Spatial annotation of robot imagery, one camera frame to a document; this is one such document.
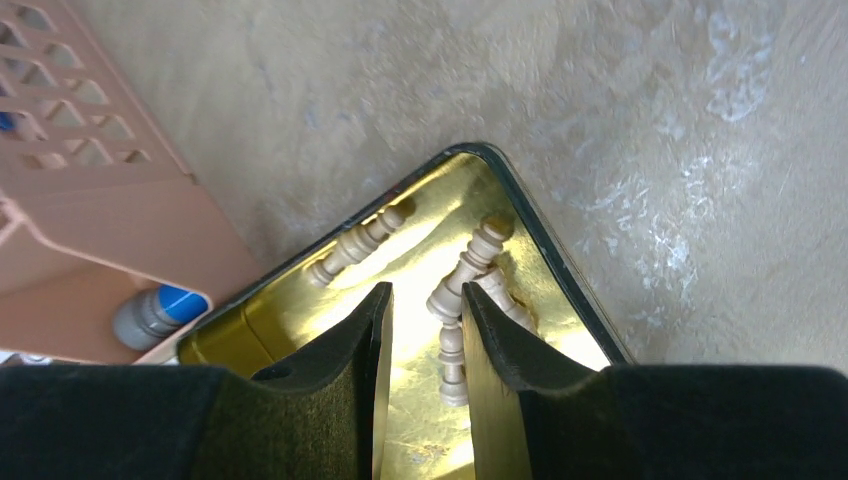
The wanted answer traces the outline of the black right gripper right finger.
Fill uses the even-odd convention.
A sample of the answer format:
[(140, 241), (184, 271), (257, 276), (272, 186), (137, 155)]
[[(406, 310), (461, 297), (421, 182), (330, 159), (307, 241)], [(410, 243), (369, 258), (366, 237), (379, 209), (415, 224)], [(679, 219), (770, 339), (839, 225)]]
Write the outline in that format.
[(480, 479), (843, 479), (847, 379), (786, 365), (592, 370), (463, 288)]

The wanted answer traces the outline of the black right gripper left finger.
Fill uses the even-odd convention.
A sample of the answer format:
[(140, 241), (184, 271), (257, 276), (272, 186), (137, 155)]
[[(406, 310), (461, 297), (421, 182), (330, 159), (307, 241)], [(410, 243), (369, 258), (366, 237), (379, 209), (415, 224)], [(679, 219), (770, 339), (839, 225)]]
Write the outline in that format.
[(198, 366), (1, 371), (5, 479), (375, 479), (393, 291), (244, 378)]

